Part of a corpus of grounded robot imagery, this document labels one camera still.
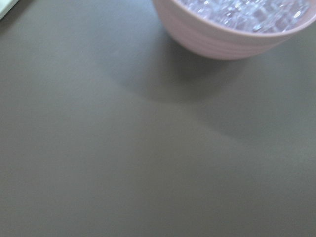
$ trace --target tabletop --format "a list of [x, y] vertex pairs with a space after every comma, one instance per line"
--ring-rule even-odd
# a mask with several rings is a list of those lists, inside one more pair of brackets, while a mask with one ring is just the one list
[[0, 236], [314, 237], [316, 24], [196, 56], [149, 0], [0, 21]]

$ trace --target bowl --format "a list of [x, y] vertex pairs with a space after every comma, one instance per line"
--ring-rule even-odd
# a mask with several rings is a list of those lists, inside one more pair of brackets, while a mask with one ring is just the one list
[[203, 19], [178, 0], [152, 0], [163, 25], [183, 47], [204, 57], [233, 60], [263, 53], [285, 42], [316, 20], [316, 0], [297, 25], [278, 33], [251, 33]]

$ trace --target pink plastic container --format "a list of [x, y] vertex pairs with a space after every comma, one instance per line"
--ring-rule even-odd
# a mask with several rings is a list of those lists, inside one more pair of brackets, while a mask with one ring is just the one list
[[263, 53], [291, 38], [316, 20], [316, 0], [296, 27], [280, 33], [248, 33], [205, 20], [177, 0], [153, 0], [170, 35], [186, 49], [214, 59], [232, 60]]

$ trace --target bowl rim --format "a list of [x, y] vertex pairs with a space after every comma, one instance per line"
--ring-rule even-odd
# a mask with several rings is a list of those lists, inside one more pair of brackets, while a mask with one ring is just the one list
[[310, 24], [312, 24], [315, 20], [316, 20], [316, 13], [314, 14], [313, 17], [311, 17], [308, 21], [306, 21], [304, 24], [297, 26], [291, 30], [288, 31], [284, 31], [284, 32], [274, 32], [274, 33], [252, 33], [252, 32], [247, 32], [247, 31], [240, 31], [240, 30], [235, 30], [226, 26], [223, 26], [219, 23], [210, 21], [210, 20], [206, 20], [202, 17], [200, 17], [199, 15], [197, 15], [196, 13], [188, 10], [179, 0], [168, 0], [168, 1], [172, 1], [173, 3], [175, 3], [180, 9], [182, 9], [183, 11], [185, 11], [187, 14], [191, 15], [192, 17], [194, 17], [195, 19], [197, 19], [198, 21], [205, 23], [209, 26], [218, 28], [220, 30], [226, 31], [228, 33], [232, 33], [232, 34], [238, 34], [241, 36], [248, 36], [248, 37], [254, 37], [254, 38], [271, 38], [271, 37], [280, 37], [280, 36], [289, 36], [292, 34], [295, 34], [297, 32], [299, 32], [300, 30], [308, 27]]

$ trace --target transparent acrylic stone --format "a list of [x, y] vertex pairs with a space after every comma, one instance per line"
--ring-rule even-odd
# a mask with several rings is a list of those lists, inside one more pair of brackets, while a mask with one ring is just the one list
[[309, 8], [307, 0], [178, 0], [200, 17], [232, 29], [272, 33], [292, 29]]

